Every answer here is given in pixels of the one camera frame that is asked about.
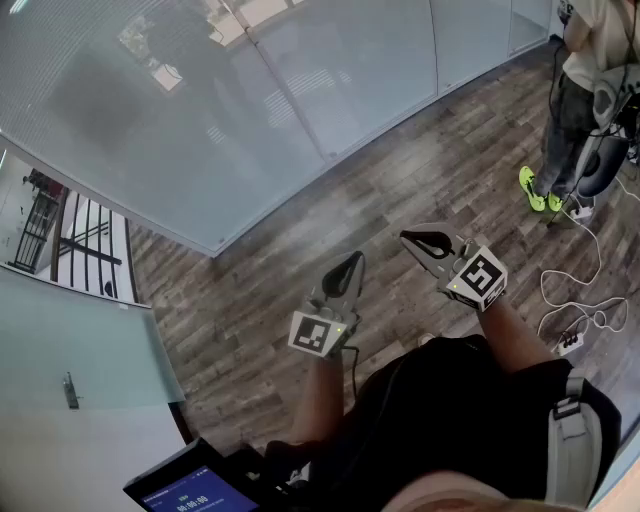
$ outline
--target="gray backpack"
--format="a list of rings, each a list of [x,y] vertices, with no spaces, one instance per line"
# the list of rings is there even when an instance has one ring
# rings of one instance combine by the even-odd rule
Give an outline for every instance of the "gray backpack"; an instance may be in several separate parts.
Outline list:
[[[602,455],[600,419],[580,401],[584,374],[573,369],[566,397],[549,412],[546,503],[586,507],[595,491]]]

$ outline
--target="frosted glass panel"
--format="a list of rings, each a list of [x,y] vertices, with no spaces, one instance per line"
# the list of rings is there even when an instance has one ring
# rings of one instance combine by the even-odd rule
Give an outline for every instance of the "frosted glass panel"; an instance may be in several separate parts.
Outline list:
[[[510,0],[431,0],[438,55],[438,92],[505,61]]]
[[[509,51],[517,53],[549,35],[551,0],[513,0]]]
[[[0,266],[0,410],[184,400],[149,308],[84,294]]]
[[[436,94],[426,0],[236,5],[332,157]]]
[[[217,0],[0,4],[0,129],[216,251],[324,165]]]

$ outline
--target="black t-shirt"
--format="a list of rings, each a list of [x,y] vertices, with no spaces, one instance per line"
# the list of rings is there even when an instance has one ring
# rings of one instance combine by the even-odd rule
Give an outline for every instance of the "black t-shirt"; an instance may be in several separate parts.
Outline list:
[[[301,499],[327,510],[380,510],[404,486],[437,470],[469,475],[510,498],[546,494],[548,416],[565,396],[571,364],[558,359],[505,374],[481,336],[436,338],[372,375],[336,433],[319,443],[272,442],[272,478],[310,464]],[[620,441],[620,413],[585,382],[598,414],[598,484]]]

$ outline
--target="gray pants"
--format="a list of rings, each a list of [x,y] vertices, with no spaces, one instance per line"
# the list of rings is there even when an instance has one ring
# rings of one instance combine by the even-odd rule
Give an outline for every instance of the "gray pants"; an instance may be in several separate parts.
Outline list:
[[[598,127],[593,117],[593,93],[562,73],[554,87],[551,110],[553,116],[549,116],[542,141],[544,163],[536,173],[533,191],[543,197],[553,192],[566,199],[578,180],[576,166],[589,132]]]

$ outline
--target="black monitor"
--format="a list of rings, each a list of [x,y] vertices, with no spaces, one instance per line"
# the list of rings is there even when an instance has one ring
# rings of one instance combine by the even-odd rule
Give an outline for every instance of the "black monitor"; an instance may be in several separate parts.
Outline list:
[[[278,490],[251,480],[202,439],[128,482],[124,492],[150,512],[282,510]]]

